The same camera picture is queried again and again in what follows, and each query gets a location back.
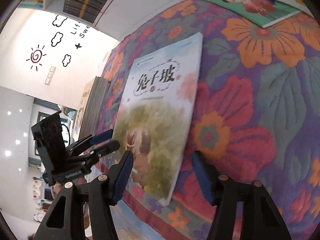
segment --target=spiral sun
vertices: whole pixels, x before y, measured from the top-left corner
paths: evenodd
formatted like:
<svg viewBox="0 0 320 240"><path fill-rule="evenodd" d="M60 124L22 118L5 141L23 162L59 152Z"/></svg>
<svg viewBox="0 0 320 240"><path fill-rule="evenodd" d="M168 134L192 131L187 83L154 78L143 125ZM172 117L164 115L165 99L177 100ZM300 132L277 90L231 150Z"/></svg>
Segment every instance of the spiral sun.
<svg viewBox="0 0 320 240"><path fill-rule="evenodd" d="M33 66L36 67L36 70L38 71L38 65L39 64L40 66L42 66L42 64L40 64L40 60L43 56L46 56L47 54L42 54L42 49L44 49L44 46L42 47L42 49L39 49L39 44L38 44L38 48L36 50L33 50L32 49L32 52L31 52L31 55L30 55L30 58L26 59L26 61L28 60L31 60L32 61L32 66L30 69L32 69Z"/></svg>

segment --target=screw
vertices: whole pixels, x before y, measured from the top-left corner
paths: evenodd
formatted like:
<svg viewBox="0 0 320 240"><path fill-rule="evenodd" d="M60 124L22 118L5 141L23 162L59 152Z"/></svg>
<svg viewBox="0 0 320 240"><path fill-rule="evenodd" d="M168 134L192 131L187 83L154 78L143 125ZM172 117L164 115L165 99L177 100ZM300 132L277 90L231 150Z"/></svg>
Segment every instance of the screw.
<svg viewBox="0 0 320 240"><path fill-rule="evenodd" d="M256 187L262 187L262 183L261 183L261 181L259 181L259 180L255 180L255 181L253 182L253 185L255 185Z"/></svg>
<svg viewBox="0 0 320 240"><path fill-rule="evenodd" d="M229 177L227 175L225 175L225 174L221 174L221 175L219 175L218 179L226 181L226 180L229 179Z"/></svg>
<svg viewBox="0 0 320 240"><path fill-rule="evenodd" d="M71 188L73 186L73 183L71 181L67 182L64 187L65 188Z"/></svg>
<svg viewBox="0 0 320 240"><path fill-rule="evenodd" d="M106 180L107 178L108 178L107 175L100 175L100 176L98 177L98 180L104 181L104 180Z"/></svg>

